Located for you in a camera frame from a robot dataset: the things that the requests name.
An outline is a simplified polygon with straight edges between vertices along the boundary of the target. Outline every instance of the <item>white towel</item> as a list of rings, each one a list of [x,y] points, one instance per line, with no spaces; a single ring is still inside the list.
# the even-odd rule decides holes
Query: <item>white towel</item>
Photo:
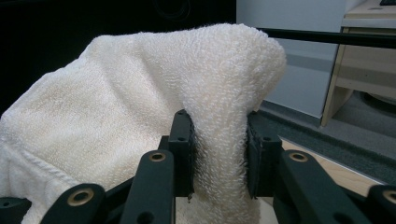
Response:
[[[79,183],[111,189],[185,108],[197,138],[195,194],[177,223],[258,223],[246,186],[247,114],[285,67],[284,50],[245,25],[99,36],[40,78],[0,121],[0,197],[27,198],[38,223]]]

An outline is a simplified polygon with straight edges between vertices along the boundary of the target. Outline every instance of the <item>black metal rod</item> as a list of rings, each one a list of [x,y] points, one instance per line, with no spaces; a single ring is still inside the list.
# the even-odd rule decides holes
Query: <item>black metal rod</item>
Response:
[[[396,49],[396,35],[361,35],[339,34],[330,32],[313,32],[257,28],[273,38],[303,40],[311,42],[343,44],[383,49]]]

